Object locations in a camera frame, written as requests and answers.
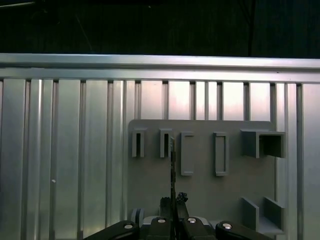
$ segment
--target dark background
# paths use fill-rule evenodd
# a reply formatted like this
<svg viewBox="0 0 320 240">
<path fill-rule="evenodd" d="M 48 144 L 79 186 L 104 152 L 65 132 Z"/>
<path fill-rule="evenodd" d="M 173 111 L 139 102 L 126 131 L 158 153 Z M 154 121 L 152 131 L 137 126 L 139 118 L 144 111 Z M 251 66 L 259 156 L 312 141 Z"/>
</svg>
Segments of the dark background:
<svg viewBox="0 0 320 240">
<path fill-rule="evenodd" d="M 0 53 L 250 55 L 239 2 L 250 12 L 252 0 L 128 1 L 0 8 Z M 320 0 L 256 0 L 254 12 L 253 57 L 320 58 Z"/>
</svg>

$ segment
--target silver bolt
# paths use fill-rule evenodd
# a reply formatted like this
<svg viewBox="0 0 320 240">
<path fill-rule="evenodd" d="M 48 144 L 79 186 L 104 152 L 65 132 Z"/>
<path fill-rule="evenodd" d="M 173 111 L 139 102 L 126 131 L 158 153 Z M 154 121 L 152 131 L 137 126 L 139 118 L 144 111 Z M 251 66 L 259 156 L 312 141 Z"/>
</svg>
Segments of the silver bolt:
<svg viewBox="0 0 320 240">
<path fill-rule="evenodd" d="M 232 226 L 231 226 L 229 223 L 224 223 L 224 224 L 222 224 L 222 226 L 223 226 L 225 229 L 232 229 Z"/>
<path fill-rule="evenodd" d="M 194 224 L 197 220 L 193 217 L 188 218 L 188 222 Z"/>
<path fill-rule="evenodd" d="M 132 226 L 131 224 L 125 225 L 124 228 L 125 229 L 132 229 L 134 226 Z"/>
</svg>

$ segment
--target gray mounting plate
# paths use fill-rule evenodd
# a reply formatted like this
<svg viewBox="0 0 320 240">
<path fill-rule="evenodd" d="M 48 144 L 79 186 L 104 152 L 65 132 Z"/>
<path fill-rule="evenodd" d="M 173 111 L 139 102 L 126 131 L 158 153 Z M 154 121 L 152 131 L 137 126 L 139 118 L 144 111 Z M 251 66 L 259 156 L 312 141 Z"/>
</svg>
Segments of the gray mounting plate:
<svg viewBox="0 0 320 240">
<path fill-rule="evenodd" d="M 275 125 L 268 121 L 131 121 L 128 214 L 134 208 L 144 208 L 145 216 L 158 215 L 160 199 L 170 196 L 166 134 L 176 139 L 175 190 L 177 194 L 187 193 L 191 216 L 241 223 L 242 197 L 259 207 L 264 197 L 274 200 L 275 157 L 261 153 L 260 158 L 243 155 L 247 144 L 255 144 L 242 141 L 243 129 L 275 131 Z"/>
</svg>

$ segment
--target gray shelf bracket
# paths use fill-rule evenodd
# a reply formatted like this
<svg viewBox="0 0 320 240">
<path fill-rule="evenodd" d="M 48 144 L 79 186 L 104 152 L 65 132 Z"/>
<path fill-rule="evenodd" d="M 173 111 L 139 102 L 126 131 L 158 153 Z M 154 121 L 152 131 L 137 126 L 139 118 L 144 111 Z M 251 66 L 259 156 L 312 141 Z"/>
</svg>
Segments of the gray shelf bracket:
<svg viewBox="0 0 320 240">
<path fill-rule="evenodd" d="M 132 131 L 133 158 L 143 158 L 145 156 L 145 132 L 146 128 L 135 128 Z"/>
<path fill-rule="evenodd" d="M 281 231 L 285 231 L 285 208 L 268 197 L 263 198 L 263 215 Z"/>
<path fill-rule="evenodd" d="M 192 176 L 194 174 L 195 170 L 195 160 L 193 159 L 192 154 L 188 154 L 189 151 L 192 151 L 192 149 L 189 149 L 186 147 L 185 141 L 186 138 L 193 137 L 194 133 L 191 131 L 184 131 L 181 133 L 181 175 L 182 176 Z"/>
<path fill-rule="evenodd" d="M 259 159 L 263 155 L 286 157 L 286 134 L 279 131 L 241 130 L 242 154 Z"/>
<path fill-rule="evenodd" d="M 243 197 L 242 199 L 242 224 L 254 231 L 259 229 L 259 207 L 252 201 Z"/>
<path fill-rule="evenodd" d="M 268 197 L 263 198 L 262 214 L 252 201 L 242 198 L 242 224 L 267 235 L 285 233 L 285 209 Z"/>
<path fill-rule="evenodd" d="M 160 128 L 160 158 L 170 158 L 170 137 L 172 137 L 171 128 Z"/>
<path fill-rule="evenodd" d="M 213 133 L 213 156 L 215 175 L 227 176 L 229 174 L 229 137 L 226 132 Z"/>
</svg>

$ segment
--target metal panel wall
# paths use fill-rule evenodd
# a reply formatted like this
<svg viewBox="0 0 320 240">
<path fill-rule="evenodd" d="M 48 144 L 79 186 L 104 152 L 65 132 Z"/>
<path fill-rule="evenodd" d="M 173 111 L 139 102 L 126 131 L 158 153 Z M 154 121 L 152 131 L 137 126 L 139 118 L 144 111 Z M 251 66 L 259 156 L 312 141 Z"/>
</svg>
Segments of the metal panel wall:
<svg viewBox="0 0 320 240">
<path fill-rule="evenodd" d="M 317 238 L 320 61 L 28 57 L 0 54 L 0 239 L 82 239 L 126 218 L 133 119 L 273 121 L 288 153 L 278 239 Z"/>
</svg>

